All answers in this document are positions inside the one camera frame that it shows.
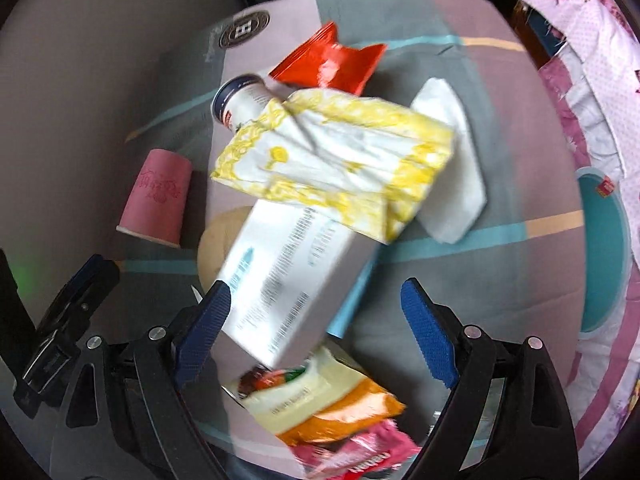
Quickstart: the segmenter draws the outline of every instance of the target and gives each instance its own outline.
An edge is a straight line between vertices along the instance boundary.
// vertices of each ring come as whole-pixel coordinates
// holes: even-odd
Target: red snack bag
[[[357,480],[368,472],[396,468],[420,451],[389,418],[345,439],[335,452],[309,444],[290,449],[309,479],[331,480]]]
[[[289,54],[270,76],[285,84],[334,88],[359,96],[385,50],[384,44],[362,49],[341,45],[335,23],[329,22]]]
[[[611,193],[615,191],[615,189],[616,189],[616,185],[608,176],[606,176],[604,180],[596,186],[596,191],[603,198],[609,196]]]

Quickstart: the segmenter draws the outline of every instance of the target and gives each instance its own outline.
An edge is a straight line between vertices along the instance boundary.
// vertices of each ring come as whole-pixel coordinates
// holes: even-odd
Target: round logo emblem
[[[269,13],[256,10],[234,20],[220,35],[220,48],[231,48],[254,38],[269,25]]]

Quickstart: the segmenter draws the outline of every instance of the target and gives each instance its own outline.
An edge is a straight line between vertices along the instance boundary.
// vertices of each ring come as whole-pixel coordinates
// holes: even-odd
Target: blue gripper pad
[[[431,375],[441,380],[447,388],[452,388],[460,378],[453,343],[431,312],[423,294],[417,282],[406,280],[400,290],[402,312],[414,333]]]
[[[231,310],[231,291],[216,282],[202,298],[202,310],[175,349],[174,381],[180,390],[195,380]]]

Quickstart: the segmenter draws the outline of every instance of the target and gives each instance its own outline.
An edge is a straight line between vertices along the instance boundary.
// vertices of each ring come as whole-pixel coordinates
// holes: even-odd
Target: metal screw
[[[151,341],[158,341],[164,336],[166,336],[166,330],[163,326],[156,326],[149,330],[149,339],[151,339]]]
[[[98,348],[98,346],[100,346],[102,344],[102,338],[99,335],[94,335],[93,337],[90,337],[88,339],[88,341],[86,342],[86,347],[89,350],[93,350],[95,348]]]
[[[478,339],[482,335],[482,331],[474,325],[465,326],[465,335],[469,339]]]
[[[529,343],[529,346],[534,350],[540,350],[543,346],[542,341],[540,341],[540,339],[538,339],[537,337],[530,337],[527,343]]]

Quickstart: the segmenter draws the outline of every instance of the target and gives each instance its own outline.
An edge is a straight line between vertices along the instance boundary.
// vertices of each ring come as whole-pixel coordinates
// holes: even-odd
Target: pink paper cup
[[[186,158],[167,150],[151,150],[116,229],[179,248],[190,179],[191,163]]]

